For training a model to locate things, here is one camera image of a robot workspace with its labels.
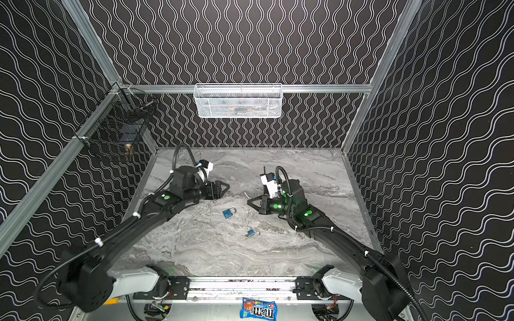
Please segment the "large blue padlock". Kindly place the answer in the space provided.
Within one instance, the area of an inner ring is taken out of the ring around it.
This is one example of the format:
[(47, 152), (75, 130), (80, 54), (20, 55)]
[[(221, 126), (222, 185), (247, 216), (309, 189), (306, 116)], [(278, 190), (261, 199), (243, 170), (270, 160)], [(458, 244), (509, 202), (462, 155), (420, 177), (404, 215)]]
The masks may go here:
[(226, 209), (222, 212), (223, 216), (225, 219), (230, 219), (231, 217), (233, 217), (237, 212), (237, 209), (235, 208), (229, 208), (229, 209)]

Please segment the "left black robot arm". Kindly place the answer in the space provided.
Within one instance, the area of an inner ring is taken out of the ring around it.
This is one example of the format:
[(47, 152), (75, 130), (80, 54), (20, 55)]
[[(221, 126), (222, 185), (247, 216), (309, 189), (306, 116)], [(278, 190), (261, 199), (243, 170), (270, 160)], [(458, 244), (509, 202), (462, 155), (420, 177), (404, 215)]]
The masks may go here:
[[(181, 150), (190, 154), (191, 164), (178, 166)], [(183, 210), (202, 200), (223, 198), (230, 185), (211, 181), (213, 163), (195, 160), (191, 148), (175, 148), (172, 169), (166, 181), (118, 227), (96, 238), (91, 246), (71, 253), (63, 251), (60, 264), (36, 286), (33, 299), (42, 310), (65, 310), (79, 307), (92, 312), (114, 297), (119, 280), (108, 274), (113, 264), (140, 239)]]

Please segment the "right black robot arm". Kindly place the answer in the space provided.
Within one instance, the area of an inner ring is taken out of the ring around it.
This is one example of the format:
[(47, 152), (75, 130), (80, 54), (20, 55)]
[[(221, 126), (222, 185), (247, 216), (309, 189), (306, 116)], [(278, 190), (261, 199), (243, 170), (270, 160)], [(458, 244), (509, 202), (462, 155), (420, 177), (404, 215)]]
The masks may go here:
[(344, 296), (360, 301), (375, 320), (395, 320), (411, 304), (423, 320), (428, 320), (416, 299), (401, 260), (382, 254), (358, 241), (305, 197), (299, 180), (290, 179), (285, 169), (260, 175), (263, 194), (247, 204), (261, 215), (278, 215), (289, 227), (328, 247), (336, 256), (353, 266), (356, 278), (325, 266), (313, 276), (313, 290), (320, 298)]

